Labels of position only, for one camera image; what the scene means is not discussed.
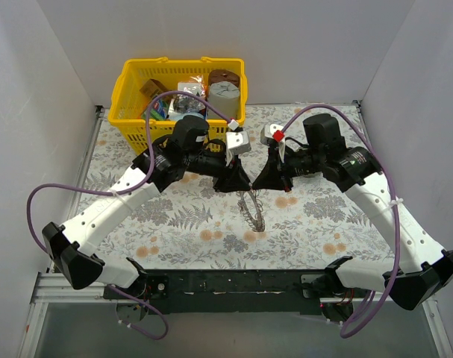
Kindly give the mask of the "metal ring disc with keyrings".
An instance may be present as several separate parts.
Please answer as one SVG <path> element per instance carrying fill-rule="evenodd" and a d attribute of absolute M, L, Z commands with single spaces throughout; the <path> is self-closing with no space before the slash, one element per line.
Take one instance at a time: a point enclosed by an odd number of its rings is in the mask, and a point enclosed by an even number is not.
<path fill-rule="evenodd" d="M 257 233 L 264 232 L 266 223 L 263 217 L 263 203 L 258 198 L 257 190 L 237 192 L 240 213 L 249 227 Z"/>

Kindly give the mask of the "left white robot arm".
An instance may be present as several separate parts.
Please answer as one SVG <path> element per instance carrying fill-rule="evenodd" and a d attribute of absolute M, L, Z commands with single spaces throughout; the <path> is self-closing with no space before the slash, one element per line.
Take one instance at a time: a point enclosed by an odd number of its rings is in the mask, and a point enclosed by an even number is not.
<path fill-rule="evenodd" d="M 207 140 L 209 124 L 197 116 L 176 122 L 173 132 L 157 138 L 133 160 L 123 176 L 87 209 L 42 231 L 49 256 L 73 289 L 92 283 L 113 284 L 129 298 L 146 289 L 146 272 L 134 259 L 99 257 L 98 247 L 138 207 L 183 178 L 185 172 L 209 176 L 216 192 L 247 192 L 250 180 L 240 154 L 251 149 L 249 135 L 237 128 L 225 140 L 215 139 L 220 151 L 211 151 Z"/>

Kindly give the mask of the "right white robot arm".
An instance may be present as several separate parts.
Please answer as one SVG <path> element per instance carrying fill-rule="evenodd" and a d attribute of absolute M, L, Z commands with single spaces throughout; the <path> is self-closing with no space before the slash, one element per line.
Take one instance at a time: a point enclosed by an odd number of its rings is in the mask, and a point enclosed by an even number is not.
<path fill-rule="evenodd" d="M 268 159 L 253 183 L 254 189 L 289 192 L 293 178 L 322 173 L 352 200 L 375 226 L 390 248 L 399 254 L 396 276 L 383 265 L 351 256 L 329 264 L 308 289 L 342 296 L 350 289 L 384 292 L 405 310 L 413 310 L 446 286 L 453 278 L 453 250 L 431 238 L 394 195 L 381 166 L 367 149 L 348 147 L 335 117 L 327 113 L 303 121 L 305 148 L 288 148 L 283 128 L 263 127 L 260 141 L 268 147 Z"/>

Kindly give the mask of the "floral patterned mat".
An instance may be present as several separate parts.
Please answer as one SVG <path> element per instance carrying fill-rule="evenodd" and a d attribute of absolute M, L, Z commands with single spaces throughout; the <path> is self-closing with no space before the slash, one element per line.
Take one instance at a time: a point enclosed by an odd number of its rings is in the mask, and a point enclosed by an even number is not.
<path fill-rule="evenodd" d="M 321 269 L 345 255 L 393 264 L 366 215 L 319 174 L 258 198 L 261 233 L 246 223 L 236 192 L 217 193 L 210 178 L 186 173 L 105 237 L 97 254 L 148 269 Z"/>

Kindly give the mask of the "silver foil bag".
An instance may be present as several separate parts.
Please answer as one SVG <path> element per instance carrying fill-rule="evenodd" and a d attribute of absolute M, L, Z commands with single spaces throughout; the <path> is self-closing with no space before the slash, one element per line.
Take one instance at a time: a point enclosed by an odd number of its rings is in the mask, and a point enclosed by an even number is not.
<path fill-rule="evenodd" d="M 202 75 L 192 76 L 180 80 L 177 84 L 177 91 L 188 92 L 203 100 L 206 99 L 206 89 Z M 176 94 L 169 103 L 168 119 L 179 120 L 183 115 L 197 113 L 204 116 L 206 107 L 200 101 L 183 94 Z"/>

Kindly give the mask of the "green snack packet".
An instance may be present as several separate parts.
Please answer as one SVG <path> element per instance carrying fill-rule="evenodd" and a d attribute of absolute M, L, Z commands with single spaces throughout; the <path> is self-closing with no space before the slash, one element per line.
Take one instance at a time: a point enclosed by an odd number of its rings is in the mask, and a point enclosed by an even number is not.
<path fill-rule="evenodd" d="M 140 114 L 140 118 L 146 120 L 147 116 L 147 107 L 145 110 Z M 157 120 L 157 121 L 163 121 L 168 119 L 168 106 L 166 103 L 166 100 L 163 98 L 160 98 L 157 100 L 154 105 L 152 106 L 151 111 L 149 112 L 149 118 Z"/>

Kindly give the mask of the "brown cylinder roll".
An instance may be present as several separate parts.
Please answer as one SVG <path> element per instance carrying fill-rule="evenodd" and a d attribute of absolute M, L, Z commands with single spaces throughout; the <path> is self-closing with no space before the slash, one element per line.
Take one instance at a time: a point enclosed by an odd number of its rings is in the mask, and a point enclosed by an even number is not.
<path fill-rule="evenodd" d="M 240 87 L 240 76 L 227 69 L 214 69 L 208 75 L 208 86 L 219 82 L 228 82 L 236 87 Z"/>

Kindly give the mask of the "brown cardboard box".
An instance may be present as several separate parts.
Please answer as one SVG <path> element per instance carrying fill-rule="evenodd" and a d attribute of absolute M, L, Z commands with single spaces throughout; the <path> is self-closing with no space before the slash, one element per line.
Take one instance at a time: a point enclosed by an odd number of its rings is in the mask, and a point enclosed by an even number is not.
<path fill-rule="evenodd" d="M 149 101 L 168 91 L 169 89 L 166 86 L 154 78 L 148 79 L 140 88 L 140 93 Z"/>

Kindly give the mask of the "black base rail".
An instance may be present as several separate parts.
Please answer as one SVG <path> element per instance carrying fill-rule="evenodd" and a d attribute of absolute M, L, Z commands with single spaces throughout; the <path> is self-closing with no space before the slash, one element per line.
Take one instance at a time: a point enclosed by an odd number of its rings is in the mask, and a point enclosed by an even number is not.
<path fill-rule="evenodd" d="M 300 313 L 318 315 L 322 298 L 348 307 L 363 289 L 331 289 L 320 269 L 155 269 L 124 293 L 170 313 Z"/>

